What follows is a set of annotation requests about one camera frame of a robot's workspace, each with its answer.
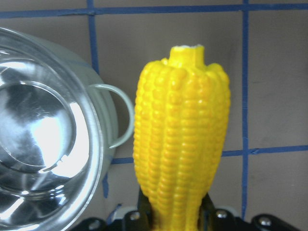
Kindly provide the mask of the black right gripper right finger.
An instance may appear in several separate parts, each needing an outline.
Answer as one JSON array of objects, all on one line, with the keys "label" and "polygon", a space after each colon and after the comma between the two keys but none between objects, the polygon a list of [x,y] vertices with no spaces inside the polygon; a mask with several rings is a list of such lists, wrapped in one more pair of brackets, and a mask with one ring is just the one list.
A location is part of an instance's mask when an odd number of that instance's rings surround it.
[{"label": "black right gripper right finger", "polygon": [[201,206],[199,208],[198,218],[198,230],[199,231],[214,231],[215,224],[215,206],[207,193],[202,199]]}]

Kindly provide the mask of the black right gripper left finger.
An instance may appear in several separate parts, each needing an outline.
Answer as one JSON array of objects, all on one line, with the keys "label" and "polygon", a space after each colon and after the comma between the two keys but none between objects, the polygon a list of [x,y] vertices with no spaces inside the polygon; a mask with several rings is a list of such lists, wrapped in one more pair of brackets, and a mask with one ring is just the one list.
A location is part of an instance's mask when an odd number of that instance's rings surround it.
[{"label": "black right gripper left finger", "polygon": [[151,231],[153,227],[152,207],[148,197],[144,195],[141,188],[139,188],[137,208],[141,213],[142,219],[145,220],[145,231]]}]

